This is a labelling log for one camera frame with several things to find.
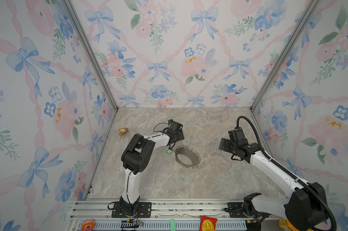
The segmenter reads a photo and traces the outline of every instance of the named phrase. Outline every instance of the yellow object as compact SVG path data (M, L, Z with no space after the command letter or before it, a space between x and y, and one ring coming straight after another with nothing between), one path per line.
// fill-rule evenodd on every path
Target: yellow object
M299 231L296 229L289 220L286 219L280 219L279 220L279 227L283 229L284 231Z
M119 136L125 135L126 133L128 133L128 128L119 128Z
M202 231L214 231L214 224L210 220L204 220L202 222Z
M93 219L84 220L82 224L82 231L90 231L95 227L95 222Z

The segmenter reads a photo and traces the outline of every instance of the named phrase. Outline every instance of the brown bear figurine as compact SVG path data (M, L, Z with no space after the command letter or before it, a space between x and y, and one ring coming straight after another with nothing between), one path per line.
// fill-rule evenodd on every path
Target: brown bear figurine
M122 135L125 135L127 134L129 131L128 131L128 128L119 128L119 136L122 136Z

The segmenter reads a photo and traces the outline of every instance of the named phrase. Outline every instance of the yellow package label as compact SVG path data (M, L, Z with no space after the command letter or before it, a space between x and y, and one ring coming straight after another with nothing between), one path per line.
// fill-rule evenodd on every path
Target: yellow package label
M204 220L202 222L202 231L214 231L214 224L210 220Z

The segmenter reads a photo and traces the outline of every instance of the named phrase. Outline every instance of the green block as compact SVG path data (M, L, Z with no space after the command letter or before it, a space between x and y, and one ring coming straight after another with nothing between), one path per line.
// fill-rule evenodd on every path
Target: green block
M175 222L174 222L174 219L171 219L171 220L170 220L170 228L171 228L171 231L175 231Z

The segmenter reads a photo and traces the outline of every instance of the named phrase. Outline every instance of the mounting plate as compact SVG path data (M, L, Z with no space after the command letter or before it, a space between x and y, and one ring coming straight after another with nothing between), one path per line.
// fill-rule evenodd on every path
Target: mounting plate
M242 208L243 202L228 202L227 204L229 209L238 209ZM229 215L231 216L231 218L248 217L243 212L230 212Z
M139 202L138 210L140 210L139 218L150 218L151 217L151 202ZM114 203L114 208L112 209L112 218L127 218L124 209L120 206L120 203Z

